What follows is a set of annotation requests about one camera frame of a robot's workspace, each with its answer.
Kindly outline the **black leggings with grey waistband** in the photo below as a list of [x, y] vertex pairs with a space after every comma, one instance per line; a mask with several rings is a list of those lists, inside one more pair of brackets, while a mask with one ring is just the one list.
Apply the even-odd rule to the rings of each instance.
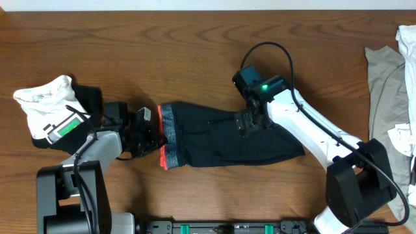
[[280, 125], [252, 125], [248, 113], [191, 103], [159, 105], [160, 166], [262, 166], [303, 156], [303, 145]]

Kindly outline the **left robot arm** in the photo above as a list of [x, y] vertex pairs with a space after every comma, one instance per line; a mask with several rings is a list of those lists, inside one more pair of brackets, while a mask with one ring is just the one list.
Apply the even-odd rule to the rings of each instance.
[[162, 146], [151, 111], [129, 112], [115, 103], [81, 147], [57, 166], [36, 175], [37, 231], [42, 234], [129, 233], [140, 230], [132, 213], [111, 210], [104, 172], [120, 155], [133, 159]]

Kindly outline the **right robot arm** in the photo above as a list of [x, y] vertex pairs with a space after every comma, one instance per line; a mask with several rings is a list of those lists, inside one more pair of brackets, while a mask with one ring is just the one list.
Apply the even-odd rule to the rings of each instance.
[[247, 67], [232, 81], [255, 125], [270, 122], [286, 129], [325, 169], [328, 205], [313, 221], [318, 233], [351, 233], [367, 227], [368, 216], [396, 198], [397, 185], [381, 142], [363, 142], [339, 129], [280, 75], [265, 80]]

